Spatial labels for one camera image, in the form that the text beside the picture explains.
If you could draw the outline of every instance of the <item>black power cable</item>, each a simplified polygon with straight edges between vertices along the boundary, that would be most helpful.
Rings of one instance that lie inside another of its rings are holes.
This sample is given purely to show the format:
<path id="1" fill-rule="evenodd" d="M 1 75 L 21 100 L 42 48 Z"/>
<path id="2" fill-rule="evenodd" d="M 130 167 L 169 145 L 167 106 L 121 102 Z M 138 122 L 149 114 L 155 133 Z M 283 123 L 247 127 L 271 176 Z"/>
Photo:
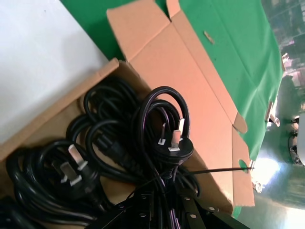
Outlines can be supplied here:
<path id="1" fill-rule="evenodd" d="M 171 153 L 171 163 L 166 164 L 166 160 L 160 159 L 166 153 L 163 155 L 158 151 L 160 148 L 155 148 L 162 132 L 173 137 L 181 120 L 170 102 L 157 99 L 164 93 L 180 106 L 184 118 L 183 145 L 188 141 L 190 120 L 186 102 L 177 91 L 170 87 L 156 88 L 140 102 L 125 81 L 107 77 L 86 93 L 85 114 L 70 123 L 66 139 L 41 147 L 21 148 L 8 157 L 7 171 L 20 207 L 41 221 L 87 226 L 113 207 L 102 189 L 100 176 L 136 185 L 153 179 L 161 197 L 163 209 L 159 212 L 165 216 L 163 223 L 167 228 L 176 228 L 172 203 L 167 196 L 175 178 L 198 195 L 201 191 L 194 175 L 181 176 L 188 172 L 181 163 L 191 155 L 192 149 L 187 147 L 186 152 L 182 147 L 180 152 L 187 155 L 183 157 Z M 160 126 L 156 127 L 152 117 L 160 118 Z M 82 136 L 85 136 L 84 147 L 77 143 Z M 168 139 L 165 141 L 161 146 L 164 152 Z M 105 163 L 93 145 L 124 170 Z M 183 160 L 176 163 L 175 155 Z"/>

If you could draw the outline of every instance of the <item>green surface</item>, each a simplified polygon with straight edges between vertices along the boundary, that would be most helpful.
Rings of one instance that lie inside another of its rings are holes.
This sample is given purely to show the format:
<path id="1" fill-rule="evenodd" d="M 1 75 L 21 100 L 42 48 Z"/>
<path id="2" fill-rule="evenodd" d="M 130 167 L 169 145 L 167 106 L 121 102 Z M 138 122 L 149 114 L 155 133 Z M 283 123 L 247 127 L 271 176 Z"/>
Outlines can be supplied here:
<path id="1" fill-rule="evenodd" d="M 106 10 L 130 0 L 62 0 L 108 59 L 123 59 Z M 166 12 L 165 0 L 156 1 Z M 262 144 L 268 101 L 282 78 L 281 56 L 259 0 L 181 0 L 181 7 L 213 61 L 248 132 L 243 139 L 255 159 Z M 212 45 L 203 32 L 214 39 Z"/>

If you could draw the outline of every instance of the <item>metal prong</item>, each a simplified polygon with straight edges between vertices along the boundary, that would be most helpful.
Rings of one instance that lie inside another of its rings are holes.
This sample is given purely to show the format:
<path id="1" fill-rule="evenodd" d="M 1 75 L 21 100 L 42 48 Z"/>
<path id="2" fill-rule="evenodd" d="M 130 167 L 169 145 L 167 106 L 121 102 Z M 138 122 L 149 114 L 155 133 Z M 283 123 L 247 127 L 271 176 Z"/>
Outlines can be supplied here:
<path id="1" fill-rule="evenodd" d="M 158 142 L 159 145 L 164 145 L 165 144 L 164 135 L 165 135 L 165 123 L 163 123 L 163 125 L 162 125 L 161 137 L 160 137 L 159 142 Z"/>
<path id="2" fill-rule="evenodd" d="M 82 170 L 88 164 L 88 162 L 82 158 L 75 145 L 69 146 L 68 151 L 73 157 L 74 161 L 78 164 L 78 170 Z"/>
<path id="3" fill-rule="evenodd" d="M 178 130 L 180 130 L 180 136 L 182 135 L 183 133 L 183 127 L 184 127 L 184 121 L 185 119 L 184 118 L 181 118 L 178 122 Z"/>
<path id="4" fill-rule="evenodd" d="M 169 148 L 170 151 L 178 151 L 179 149 L 179 142 L 180 142 L 181 131 L 174 130 L 173 137 L 172 137 L 172 146 Z"/>
<path id="5" fill-rule="evenodd" d="M 68 162 L 65 162 L 61 165 L 61 171 L 68 177 L 71 186 L 81 181 L 81 175 L 78 176 Z"/>
<path id="6" fill-rule="evenodd" d="M 62 172 L 60 164 L 57 161 L 53 161 L 51 165 L 61 177 L 63 176 L 61 183 L 67 182 L 68 177 Z"/>
<path id="7" fill-rule="evenodd" d="M 165 135 L 165 123 L 163 123 L 162 125 L 161 139 L 164 139 L 164 135 Z"/>

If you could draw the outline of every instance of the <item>brown cardboard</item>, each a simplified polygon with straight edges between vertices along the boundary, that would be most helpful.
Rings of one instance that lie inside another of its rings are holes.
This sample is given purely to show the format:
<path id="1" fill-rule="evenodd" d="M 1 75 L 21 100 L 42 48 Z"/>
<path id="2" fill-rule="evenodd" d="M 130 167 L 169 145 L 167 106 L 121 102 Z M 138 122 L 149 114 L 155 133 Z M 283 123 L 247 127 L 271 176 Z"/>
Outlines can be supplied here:
<path id="1" fill-rule="evenodd" d="M 240 159 L 249 163 L 248 148 L 237 133 L 247 131 L 244 119 L 178 1 L 168 0 L 167 4 L 171 21 L 152 0 L 107 11 L 126 60 L 150 88 L 171 86 L 185 98 L 191 117 L 190 138 L 204 161 L 201 169 L 238 167 Z M 162 97 L 174 103 L 166 95 Z M 213 173 L 212 177 L 229 204 L 254 205 L 250 174 L 236 171 Z M 206 194 L 213 198 L 213 192 Z"/>
<path id="2" fill-rule="evenodd" d="M 168 3 L 177 4 L 175 0 Z M 64 137 L 68 124 L 81 113 L 78 99 L 112 74 L 125 79 L 141 98 L 151 88 L 160 85 L 171 86 L 184 96 L 191 115 L 190 138 L 196 150 L 186 163 L 190 170 L 238 167 L 239 159 L 249 163 L 247 146 L 237 132 L 246 131 L 245 121 L 180 7 L 176 5 L 175 9 L 169 11 L 172 22 L 152 0 L 141 0 L 108 11 L 112 28 L 129 63 L 111 60 L 0 145 L 0 198 L 13 195 L 3 161 L 7 155 L 19 146 L 40 145 Z M 108 158 L 103 159 L 114 165 Z M 236 171 L 197 177 L 203 187 L 203 199 L 221 210 L 232 213 L 234 205 L 254 204 L 249 174 Z M 104 178 L 103 186 L 114 203 L 123 201 L 134 188 Z M 81 227 L 48 225 L 48 228 Z"/>

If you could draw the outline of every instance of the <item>white sheet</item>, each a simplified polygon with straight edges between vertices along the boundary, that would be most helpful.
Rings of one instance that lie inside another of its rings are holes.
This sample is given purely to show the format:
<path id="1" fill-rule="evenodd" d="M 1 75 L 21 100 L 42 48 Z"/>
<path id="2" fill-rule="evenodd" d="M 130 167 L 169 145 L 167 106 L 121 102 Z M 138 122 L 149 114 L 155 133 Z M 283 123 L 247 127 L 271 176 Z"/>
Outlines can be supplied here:
<path id="1" fill-rule="evenodd" d="M 58 0 L 0 0 L 0 144 L 107 59 Z"/>

